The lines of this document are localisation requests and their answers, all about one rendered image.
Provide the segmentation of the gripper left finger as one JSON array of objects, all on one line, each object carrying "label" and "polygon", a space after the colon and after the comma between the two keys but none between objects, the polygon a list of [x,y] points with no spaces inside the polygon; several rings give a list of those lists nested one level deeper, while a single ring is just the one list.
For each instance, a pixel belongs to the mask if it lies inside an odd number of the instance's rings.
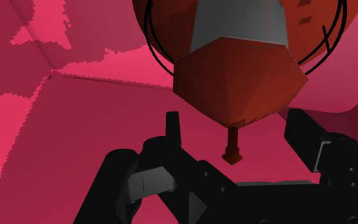
[{"label": "gripper left finger", "polygon": [[179,113],[169,111],[165,135],[146,140],[141,153],[106,155],[73,224],[132,224],[150,195],[159,196],[179,224],[212,224],[237,191],[214,166],[181,148]]}]

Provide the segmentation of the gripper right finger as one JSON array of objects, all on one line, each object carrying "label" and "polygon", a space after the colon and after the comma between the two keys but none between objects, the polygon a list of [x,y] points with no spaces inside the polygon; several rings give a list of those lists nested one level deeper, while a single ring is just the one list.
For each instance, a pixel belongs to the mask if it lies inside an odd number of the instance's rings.
[{"label": "gripper right finger", "polygon": [[358,142],[328,132],[302,109],[288,111],[284,137],[307,168],[320,173],[332,224],[358,224]]}]

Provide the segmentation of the pink sofa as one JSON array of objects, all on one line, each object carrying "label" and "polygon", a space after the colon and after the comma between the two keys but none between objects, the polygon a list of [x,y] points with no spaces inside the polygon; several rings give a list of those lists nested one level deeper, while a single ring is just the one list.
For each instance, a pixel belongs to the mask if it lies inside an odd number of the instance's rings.
[{"label": "pink sofa", "polygon": [[234,181],[317,181],[281,116],[242,128],[229,165],[225,128],[171,87],[132,0],[0,0],[0,224],[72,224],[103,156],[139,150],[170,110],[185,149]]}]

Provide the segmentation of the red and grey faceted object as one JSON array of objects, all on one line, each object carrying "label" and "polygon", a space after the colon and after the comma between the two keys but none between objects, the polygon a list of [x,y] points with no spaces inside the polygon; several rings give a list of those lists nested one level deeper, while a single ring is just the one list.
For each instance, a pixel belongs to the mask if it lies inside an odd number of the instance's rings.
[{"label": "red and grey faceted object", "polygon": [[228,130],[223,159],[241,160],[238,130],[286,108],[358,14],[358,0],[132,0],[173,91]]}]

